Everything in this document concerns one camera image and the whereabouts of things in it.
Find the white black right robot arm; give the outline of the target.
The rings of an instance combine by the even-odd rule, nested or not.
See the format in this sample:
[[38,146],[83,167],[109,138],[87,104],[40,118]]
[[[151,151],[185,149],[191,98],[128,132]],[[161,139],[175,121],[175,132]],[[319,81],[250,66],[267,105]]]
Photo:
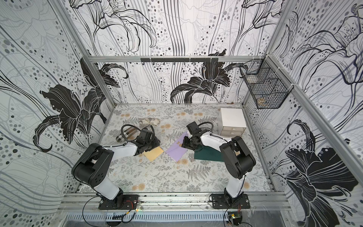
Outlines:
[[211,148],[222,155],[224,164],[230,174],[229,182],[225,188],[225,200],[234,201],[243,195],[243,185],[247,173],[253,170],[256,160],[240,136],[226,138],[216,135],[212,129],[201,128],[203,124],[211,122],[203,122],[197,124],[192,122],[187,125],[189,135],[185,136],[182,147],[194,152],[201,152],[204,148]]

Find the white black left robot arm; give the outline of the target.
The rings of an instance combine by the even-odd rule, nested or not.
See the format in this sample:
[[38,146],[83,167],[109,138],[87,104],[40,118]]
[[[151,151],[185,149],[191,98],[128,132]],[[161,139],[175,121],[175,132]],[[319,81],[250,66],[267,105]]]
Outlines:
[[137,128],[140,134],[132,141],[122,145],[102,146],[91,144],[71,170],[74,178],[98,192],[103,198],[114,201],[122,196],[123,191],[108,177],[110,164],[118,159],[137,156],[159,147],[160,140],[155,135],[153,126]]

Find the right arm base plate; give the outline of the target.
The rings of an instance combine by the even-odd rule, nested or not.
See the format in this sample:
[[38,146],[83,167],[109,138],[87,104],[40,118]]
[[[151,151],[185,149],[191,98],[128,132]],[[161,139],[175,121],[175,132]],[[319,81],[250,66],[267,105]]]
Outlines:
[[250,209],[250,201],[248,195],[242,193],[236,198],[231,198],[228,194],[211,194],[209,201],[212,203],[213,209]]

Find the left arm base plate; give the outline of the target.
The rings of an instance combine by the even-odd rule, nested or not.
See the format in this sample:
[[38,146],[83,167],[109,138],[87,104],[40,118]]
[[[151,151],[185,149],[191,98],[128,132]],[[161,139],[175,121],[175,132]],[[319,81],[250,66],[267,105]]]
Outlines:
[[101,196],[99,203],[99,210],[135,210],[139,201],[139,195],[127,194],[117,195],[115,199],[109,200],[104,196]]

